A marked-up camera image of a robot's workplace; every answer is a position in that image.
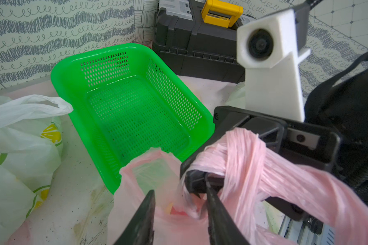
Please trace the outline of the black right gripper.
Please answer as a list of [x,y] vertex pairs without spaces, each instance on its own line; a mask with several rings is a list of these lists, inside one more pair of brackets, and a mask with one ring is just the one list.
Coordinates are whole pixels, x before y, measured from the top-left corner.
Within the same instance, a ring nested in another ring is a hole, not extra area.
[[205,170],[188,170],[205,147],[214,144],[224,134],[243,128],[258,134],[267,148],[288,161],[332,172],[340,148],[340,136],[332,129],[291,119],[275,117],[232,106],[214,110],[215,132],[198,150],[181,164],[180,177],[190,193],[205,193]]

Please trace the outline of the green plastic basket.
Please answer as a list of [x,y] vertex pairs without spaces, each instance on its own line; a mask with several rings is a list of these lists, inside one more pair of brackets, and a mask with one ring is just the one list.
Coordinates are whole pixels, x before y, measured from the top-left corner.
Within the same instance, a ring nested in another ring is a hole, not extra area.
[[151,148],[185,161],[214,133],[213,117],[149,47],[128,43],[77,54],[51,72],[58,95],[105,186]]

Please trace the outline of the pink plastic bag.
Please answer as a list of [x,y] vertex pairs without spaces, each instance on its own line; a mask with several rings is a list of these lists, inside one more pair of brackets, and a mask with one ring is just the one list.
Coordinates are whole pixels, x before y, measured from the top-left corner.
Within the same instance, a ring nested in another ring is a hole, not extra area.
[[[151,148],[120,170],[121,185],[108,217],[108,244],[124,232],[150,190],[156,199],[156,245],[209,243],[205,198],[189,193],[180,166],[173,154]],[[368,245],[368,206],[353,190],[328,172],[289,162],[251,131],[227,132],[198,154],[190,170],[224,177],[218,196],[252,245],[290,244],[257,223],[257,206],[269,197],[295,204],[333,227],[337,245]]]

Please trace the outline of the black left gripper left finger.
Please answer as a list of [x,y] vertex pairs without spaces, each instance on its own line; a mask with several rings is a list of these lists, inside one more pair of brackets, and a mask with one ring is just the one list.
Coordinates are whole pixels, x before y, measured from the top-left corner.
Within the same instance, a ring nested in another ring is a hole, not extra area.
[[152,245],[155,191],[150,190],[114,245]]

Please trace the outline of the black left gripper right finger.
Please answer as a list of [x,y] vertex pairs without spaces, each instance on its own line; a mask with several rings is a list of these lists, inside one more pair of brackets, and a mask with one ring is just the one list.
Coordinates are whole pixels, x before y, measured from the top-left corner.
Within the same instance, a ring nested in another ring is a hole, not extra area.
[[250,245],[240,232],[209,181],[206,181],[209,237],[211,245]]

